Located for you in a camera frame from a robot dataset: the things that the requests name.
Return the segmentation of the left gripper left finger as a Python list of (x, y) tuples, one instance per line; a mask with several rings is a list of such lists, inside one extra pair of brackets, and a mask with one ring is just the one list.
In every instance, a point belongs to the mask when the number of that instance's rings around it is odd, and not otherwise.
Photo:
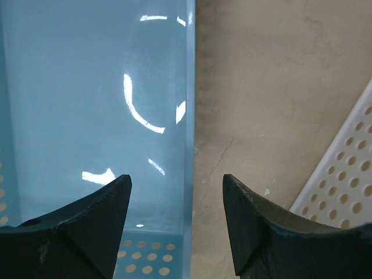
[(1, 228), (1, 278), (113, 278), (131, 194), (122, 175), (17, 227)]

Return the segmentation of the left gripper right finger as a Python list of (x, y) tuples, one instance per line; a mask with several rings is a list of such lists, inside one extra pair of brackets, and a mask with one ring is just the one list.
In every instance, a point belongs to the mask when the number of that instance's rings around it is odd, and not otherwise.
[(223, 177), (223, 204), (239, 278), (371, 278), (371, 224), (340, 229), (298, 216)]

